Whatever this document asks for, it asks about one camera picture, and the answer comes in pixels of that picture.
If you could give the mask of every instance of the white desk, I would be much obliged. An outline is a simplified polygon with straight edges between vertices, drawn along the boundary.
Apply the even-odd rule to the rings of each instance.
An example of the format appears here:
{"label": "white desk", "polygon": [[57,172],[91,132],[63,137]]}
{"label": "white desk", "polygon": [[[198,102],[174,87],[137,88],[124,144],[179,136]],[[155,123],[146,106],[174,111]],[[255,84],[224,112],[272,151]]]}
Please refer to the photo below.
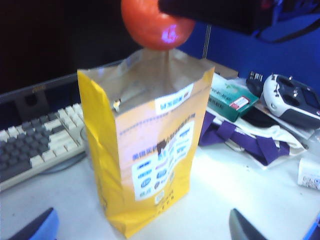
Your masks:
{"label": "white desk", "polygon": [[[131,240],[227,240],[237,208],[266,238],[298,240],[320,211],[320,192],[297,185],[298,160],[262,170],[224,144],[197,150],[190,192]],[[58,240],[125,239],[105,219],[87,161],[36,176],[0,194],[1,239],[49,207],[60,219]]]}

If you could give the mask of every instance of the box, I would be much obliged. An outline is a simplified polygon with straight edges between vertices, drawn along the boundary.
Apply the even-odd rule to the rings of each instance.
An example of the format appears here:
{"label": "box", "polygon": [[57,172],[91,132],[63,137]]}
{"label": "box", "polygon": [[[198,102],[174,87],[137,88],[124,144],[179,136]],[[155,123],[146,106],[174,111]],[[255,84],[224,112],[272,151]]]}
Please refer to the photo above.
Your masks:
{"label": "box", "polygon": [[214,74],[208,107],[231,122],[246,114],[258,100],[247,89],[228,83],[222,76]]}

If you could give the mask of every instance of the purple strap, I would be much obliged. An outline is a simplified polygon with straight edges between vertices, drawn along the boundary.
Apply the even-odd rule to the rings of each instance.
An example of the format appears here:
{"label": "purple strap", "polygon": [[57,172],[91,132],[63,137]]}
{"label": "purple strap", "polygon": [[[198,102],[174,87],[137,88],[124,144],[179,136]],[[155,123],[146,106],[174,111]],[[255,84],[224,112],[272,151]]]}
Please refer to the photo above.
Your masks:
{"label": "purple strap", "polygon": [[286,142],[281,141],[278,149],[272,138],[256,136],[255,139],[236,132],[236,126],[227,121],[224,121],[217,129],[217,126],[213,124],[214,118],[215,116],[209,112],[205,113],[199,140],[200,146],[223,143],[231,139],[265,166],[279,156],[289,155],[290,147]]}

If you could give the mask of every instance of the paper bag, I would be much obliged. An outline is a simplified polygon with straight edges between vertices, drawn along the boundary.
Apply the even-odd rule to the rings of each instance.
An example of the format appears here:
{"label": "paper bag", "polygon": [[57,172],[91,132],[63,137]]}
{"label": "paper bag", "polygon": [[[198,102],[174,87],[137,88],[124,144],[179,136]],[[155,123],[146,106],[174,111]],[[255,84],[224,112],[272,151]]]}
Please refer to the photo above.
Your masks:
{"label": "paper bag", "polygon": [[127,238],[189,190],[212,67],[177,49],[142,49],[77,72],[99,199]]}

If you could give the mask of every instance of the blue wall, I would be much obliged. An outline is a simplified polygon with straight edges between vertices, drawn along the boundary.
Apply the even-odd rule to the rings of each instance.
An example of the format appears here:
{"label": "blue wall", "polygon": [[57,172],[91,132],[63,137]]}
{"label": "blue wall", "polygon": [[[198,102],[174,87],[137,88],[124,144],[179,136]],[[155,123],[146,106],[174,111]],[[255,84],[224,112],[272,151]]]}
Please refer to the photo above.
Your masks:
{"label": "blue wall", "polygon": [[[262,37],[280,38],[306,27],[317,18],[320,14],[280,22],[268,28]],[[293,76],[320,94],[320,29],[284,43],[269,44],[253,36],[213,26],[207,58],[239,71],[243,78],[249,71],[264,76],[272,72]]]}

